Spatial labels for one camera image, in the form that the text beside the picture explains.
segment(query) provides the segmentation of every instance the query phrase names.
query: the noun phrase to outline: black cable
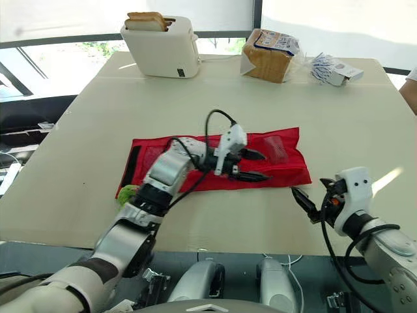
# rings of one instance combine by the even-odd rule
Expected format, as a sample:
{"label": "black cable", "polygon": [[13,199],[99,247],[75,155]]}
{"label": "black cable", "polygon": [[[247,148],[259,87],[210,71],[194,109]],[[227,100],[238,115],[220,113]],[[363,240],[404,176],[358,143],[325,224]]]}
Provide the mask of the black cable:
{"label": "black cable", "polygon": [[206,158],[208,157],[208,155],[209,155],[209,147],[210,147],[210,143],[209,143],[209,121],[210,121],[210,117],[211,117],[211,115],[213,114],[213,113],[220,113],[220,114],[222,114],[222,115],[224,115],[224,116],[226,116],[226,118],[228,118],[229,119],[229,121],[230,121],[230,123],[232,124],[232,126],[234,125],[234,124],[236,124],[236,121],[229,115],[229,114],[227,114],[226,112],[224,112],[224,111],[221,111],[221,110],[217,110],[217,109],[215,109],[215,110],[211,110],[210,111],[210,113],[208,113],[208,115],[207,115],[207,117],[206,117],[206,123],[205,123],[205,128],[204,128],[204,130],[205,130],[205,141],[206,141]]}
{"label": "black cable", "polygon": [[6,292],[13,290],[14,288],[20,287],[22,285],[28,284],[30,282],[34,282],[38,279],[45,279],[48,278],[49,276],[51,276],[53,273],[46,273],[46,274],[39,274],[39,275],[35,275],[35,276],[30,276],[27,278],[23,278],[17,282],[13,282],[3,288],[0,288],[0,296],[2,296],[3,294],[5,294]]}
{"label": "black cable", "polygon": [[338,262],[338,259],[336,258],[336,255],[333,251],[332,244],[328,238],[327,229],[326,229],[326,203],[330,199],[331,194],[329,192],[326,193],[326,196],[324,197],[323,203],[321,204],[321,230],[323,231],[323,237],[324,241],[326,242],[327,249],[330,253],[330,256],[334,262],[334,267],[336,268],[336,271],[338,272],[340,278],[342,281],[346,284],[346,286],[352,291],[354,296],[358,298],[362,303],[364,303],[368,308],[375,311],[375,313],[385,313],[385,311],[382,311],[378,308],[375,308],[372,303],[370,303],[368,300],[366,300],[358,290],[349,282],[349,279],[346,277],[345,273],[341,269],[341,265]]}
{"label": "black cable", "polygon": [[167,142],[167,144],[165,145],[165,147],[164,147],[164,152],[168,150],[169,144],[170,144],[172,141],[176,141],[176,142],[178,142],[178,143],[181,145],[181,147],[182,147],[182,148],[184,148],[185,152],[187,152],[187,155],[190,157],[191,162],[192,162],[192,164],[194,165],[194,167],[195,167],[197,170],[199,170],[199,169],[200,169],[200,166],[199,166],[199,165],[198,165],[198,163],[195,161],[194,156],[191,154],[190,150],[188,150],[187,146],[186,146],[186,145],[185,145],[185,144],[181,141],[181,139],[180,139],[180,138],[178,138],[178,137],[171,137],[171,138],[168,140],[168,142]]}
{"label": "black cable", "polygon": [[385,281],[383,281],[382,279],[380,280],[372,280],[372,279],[365,279],[362,278],[358,275],[356,275],[353,270],[352,267],[350,265],[350,261],[349,261],[349,257],[351,256],[351,252],[353,250],[353,248],[363,239],[365,239],[367,236],[371,235],[372,233],[375,233],[377,231],[381,231],[381,230],[399,230],[399,226],[395,225],[395,224],[385,224],[385,225],[381,225],[381,226],[376,226],[374,228],[371,228],[370,230],[364,231],[363,233],[361,233],[354,241],[352,241],[352,243],[349,245],[349,247],[346,250],[346,254],[345,254],[345,267],[347,272],[357,281],[362,282],[364,284],[370,284],[370,285],[379,285],[379,284],[385,284]]}
{"label": "black cable", "polygon": [[[209,150],[208,149],[210,147],[210,143],[209,143],[209,121],[210,121],[210,116],[213,113],[220,113],[220,114],[226,116],[226,118],[228,118],[228,120],[230,121],[230,123],[232,125],[236,124],[236,121],[229,114],[227,114],[224,111],[215,109],[215,110],[211,110],[208,113],[207,118],[206,118],[206,123],[205,123],[206,157],[209,155]],[[164,148],[164,151],[166,151],[168,149],[169,144],[173,140],[175,140],[175,141],[177,141],[177,142],[179,142],[181,144],[181,146],[184,148],[184,150],[187,152],[188,156],[190,157],[191,161],[193,162],[194,167],[196,169],[198,169],[198,170],[201,171],[201,166],[199,166],[197,164],[197,162],[194,160],[193,156],[191,155],[190,151],[187,149],[187,147],[183,144],[183,142],[178,137],[171,137],[169,139],[169,141],[167,142],[167,144],[166,144],[166,146]],[[182,199],[184,199],[190,193],[192,193],[197,188],[197,186],[200,185],[201,182],[206,178],[206,176],[209,173],[209,171],[210,171],[209,168],[205,169],[204,172],[203,172],[203,174],[202,174],[202,176],[187,191],[185,191],[183,194],[181,194],[181,196],[179,196],[177,199],[175,199],[174,202],[169,205],[168,209],[172,208],[174,205],[176,205],[178,202],[180,202]]]}
{"label": "black cable", "polygon": [[191,194],[193,191],[194,191],[194,189],[196,189],[197,188],[197,186],[198,185],[200,185],[201,184],[201,182],[204,180],[204,178],[206,178],[206,176],[207,176],[207,174],[208,174],[209,172],[208,171],[205,171],[203,174],[202,174],[202,176],[194,183],[194,185],[192,185],[187,191],[185,191],[185,192],[183,192],[182,194],[181,194],[181,196],[179,196],[177,199],[175,199],[174,200],[174,202],[173,203],[171,203],[170,205],[169,205],[169,207],[168,207],[168,209],[170,209],[170,208],[172,208],[174,205],[176,205],[178,202],[180,202],[182,199],[184,199],[185,197],[187,197],[189,194]]}

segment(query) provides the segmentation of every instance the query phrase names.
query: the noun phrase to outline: person's arm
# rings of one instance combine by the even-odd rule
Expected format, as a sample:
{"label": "person's arm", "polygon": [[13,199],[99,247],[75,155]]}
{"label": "person's arm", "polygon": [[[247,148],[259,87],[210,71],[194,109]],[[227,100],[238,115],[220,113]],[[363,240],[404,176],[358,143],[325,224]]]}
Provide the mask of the person's arm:
{"label": "person's arm", "polygon": [[407,76],[403,87],[399,90],[410,108],[417,115],[417,67]]}

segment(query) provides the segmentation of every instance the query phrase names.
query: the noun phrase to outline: loaf of bread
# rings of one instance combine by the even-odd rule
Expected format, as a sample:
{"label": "loaf of bread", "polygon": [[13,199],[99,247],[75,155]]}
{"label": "loaf of bread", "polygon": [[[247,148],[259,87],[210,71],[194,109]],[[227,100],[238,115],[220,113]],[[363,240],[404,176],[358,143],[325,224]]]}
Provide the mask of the loaf of bread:
{"label": "loaf of bread", "polygon": [[298,52],[297,39],[275,31],[254,29],[242,51],[253,66],[244,74],[281,83],[292,57]]}
{"label": "loaf of bread", "polygon": [[131,31],[167,31],[164,17],[158,12],[130,12],[124,22]]}

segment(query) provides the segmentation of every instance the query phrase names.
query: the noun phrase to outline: cable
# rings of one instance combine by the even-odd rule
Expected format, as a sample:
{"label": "cable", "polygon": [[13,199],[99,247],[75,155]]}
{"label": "cable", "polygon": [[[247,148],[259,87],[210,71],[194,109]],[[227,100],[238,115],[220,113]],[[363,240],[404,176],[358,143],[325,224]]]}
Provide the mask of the cable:
{"label": "cable", "polygon": [[5,152],[2,152],[2,151],[0,151],[0,154],[2,154],[2,155],[8,155],[9,157],[13,158],[17,163],[19,163],[21,165],[21,163],[19,162],[19,160],[14,155],[11,155],[9,153],[5,153]]}
{"label": "cable", "polygon": [[353,248],[363,239],[365,239],[367,236],[377,232],[377,231],[381,231],[381,230],[399,230],[399,226],[395,225],[395,224],[385,224],[385,225],[381,225],[381,226],[376,226],[374,228],[371,228],[370,230],[364,231],[363,233],[361,233],[354,241],[352,241],[352,243],[349,245],[349,247],[346,250],[346,254],[345,254],[345,267],[347,272],[357,281],[362,282],[364,284],[371,284],[371,285],[379,285],[379,284],[385,284],[385,281],[381,280],[372,280],[372,279],[365,279],[362,277],[359,277],[358,275],[356,275],[353,270],[352,267],[350,265],[350,261],[349,261],[349,257],[351,256],[351,252],[353,250]]}
{"label": "cable", "polygon": [[295,259],[294,261],[292,261],[291,263],[281,263],[281,265],[288,265],[289,267],[292,266],[292,264],[297,263],[298,261],[300,261],[302,259],[303,255],[300,255],[297,259]]}
{"label": "cable", "polygon": [[194,165],[194,167],[199,170],[200,166],[198,165],[198,163],[195,161],[194,156],[191,154],[190,150],[188,150],[187,146],[181,141],[180,138],[178,137],[170,137],[170,139],[168,139],[167,144],[164,147],[164,152],[168,150],[169,144],[173,141],[178,142],[181,147],[185,150],[185,152],[187,152],[187,155],[190,157],[190,160],[192,162],[192,164]]}
{"label": "cable", "polygon": [[178,202],[180,202],[182,199],[184,199],[185,197],[187,197],[189,194],[191,194],[194,189],[197,188],[198,185],[200,185],[200,183],[204,180],[204,178],[206,178],[207,174],[209,172],[205,171],[202,176],[194,183],[194,185],[192,185],[187,191],[183,192],[181,194],[181,196],[179,196],[177,199],[174,200],[173,203],[171,203],[168,207],[168,209],[172,208],[174,205],[176,205]]}
{"label": "cable", "polygon": [[240,57],[240,55],[228,55],[227,57],[213,57],[211,59],[201,59],[201,62],[211,62],[211,61],[223,61],[223,60],[229,60],[233,57]]}
{"label": "cable", "polygon": [[[236,124],[236,121],[234,119],[232,119],[232,117],[229,114],[227,114],[226,112],[224,112],[224,111],[215,109],[215,110],[212,110],[212,111],[210,111],[208,113],[207,118],[206,118],[206,123],[205,123],[206,158],[209,155],[209,150],[208,150],[209,149],[209,122],[208,121],[210,120],[210,116],[213,113],[220,113],[220,114],[226,116],[226,118],[229,119],[229,121],[230,121],[230,123],[232,125]],[[167,142],[167,144],[165,145],[164,151],[167,150],[167,148],[169,146],[169,143],[171,141],[173,141],[173,140],[175,140],[175,141],[177,141],[177,142],[179,142],[181,144],[181,146],[184,148],[184,150],[187,152],[188,156],[190,157],[191,161],[193,162],[194,167],[196,169],[198,169],[198,170],[201,171],[201,166],[199,166],[197,164],[197,162],[194,160],[194,158],[193,158],[192,154],[190,153],[190,151],[187,149],[187,147],[183,144],[183,142],[178,137],[171,137],[169,139],[169,141]],[[202,176],[187,191],[185,191],[177,199],[175,199],[174,202],[169,205],[168,209],[172,208],[174,205],[176,205],[178,202],[180,202],[182,199],[184,199],[190,193],[192,193],[198,187],[198,185],[200,185],[201,182],[204,181],[204,179],[206,178],[206,176],[209,173],[209,171],[210,171],[210,169],[209,168],[206,168],[204,170]]]}
{"label": "cable", "polygon": [[34,282],[38,279],[45,279],[48,278],[49,276],[51,276],[53,273],[47,273],[47,274],[39,274],[39,275],[35,275],[35,276],[30,276],[27,278],[23,278],[17,282],[13,282],[3,288],[0,288],[0,296],[4,295],[6,292],[13,290],[14,288],[20,287],[22,285],[28,284],[30,282]]}
{"label": "cable", "polygon": [[291,262],[291,257],[290,257],[290,255],[288,255],[288,271],[291,273],[291,275],[293,276],[293,278],[294,278],[294,280],[295,280],[295,282],[296,282],[296,284],[298,285],[298,288],[300,288],[300,295],[301,295],[301,307],[300,307],[300,313],[303,313],[304,312],[304,292],[302,291],[302,287],[301,287],[301,284],[300,284],[300,282],[298,281],[298,279],[297,279],[297,277],[295,276],[295,274],[293,273],[293,271],[291,270],[291,264],[293,264],[294,263],[294,261],[293,262]]}
{"label": "cable", "polygon": [[338,272],[340,278],[342,281],[346,284],[346,286],[352,291],[354,296],[358,298],[361,302],[363,302],[368,308],[375,311],[375,313],[385,313],[385,311],[382,311],[381,309],[375,308],[374,305],[372,305],[368,300],[366,300],[358,290],[349,282],[349,279],[346,277],[345,273],[341,269],[341,265],[338,262],[338,259],[336,258],[336,255],[334,253],[332,244],[328,238],[327,229],[326,229],[326,203],[330,199],[330,193],[327,192],[324,196],[324,200],[321,204],[321,230],[323,232],[324,241],[326,242],[327,249],[330,253],[330,256],[332,258],[332,261],[334,263],[334,267],[336,268],[336,271]]}
{"label": "cable", "polygon": [[[268,254],[266,254],[266,253],[262,253],[262,255],[263,255],[265,258],[267,258],[267,259],[272,259],[272,258],[273,258],[272,256],[269,256],[269,255],[268,255]],[[292,261],[292,262],[291,262],[291,265],[292,265],[292,264],[297,263],[298,261],[300,261],[300,260],[302,259],[302,257],[303,257],[303,255],[300,255],[297,259],[295,259],[294,261]],[[289,264],[289,263],[281,263],[281,265],[288,266],[288,265],[290,265],[290,264]]]}
{"label": "cable", "polygon": [[226,112],[224,112],[224,111],[221,111],[221,110],[218,110],[218,109],[215,109],[215,110],[211,110],[209,113],[208,113],[208,115],[207,115],[207,117],[206,117],[206,123],[205,123],[205,141],[206,141],[206,158],[208,157],[208,155],[209,155],[209,147],[210,147],[210,143],[209,143],[209,121],[210,121],[210,116],[213,114],[213,113],[220,113],[220,114],[222,114],[222,115],[224,115],[224,116],[226,116],[226,118],[228,118],[229,119],[229,121],[230,121],[230,123],[232,124],[232,126],[234,125],[234,124],[236,124],[236,121],[229,115],[229,114],[227,114]]}

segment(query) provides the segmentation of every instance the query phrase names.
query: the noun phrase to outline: green object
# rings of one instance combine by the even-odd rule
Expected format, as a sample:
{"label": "green object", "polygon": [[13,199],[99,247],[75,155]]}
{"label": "green object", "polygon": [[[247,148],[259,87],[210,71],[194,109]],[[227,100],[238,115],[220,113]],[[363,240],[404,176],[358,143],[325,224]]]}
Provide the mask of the green object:
{"label": "green object", "polygon": [[117,201],[123,206],[127,201],[130,200],[136,194],[136,190],[139,186],[136,185],[126,185],[120,189],[119,195],[117,196]]}

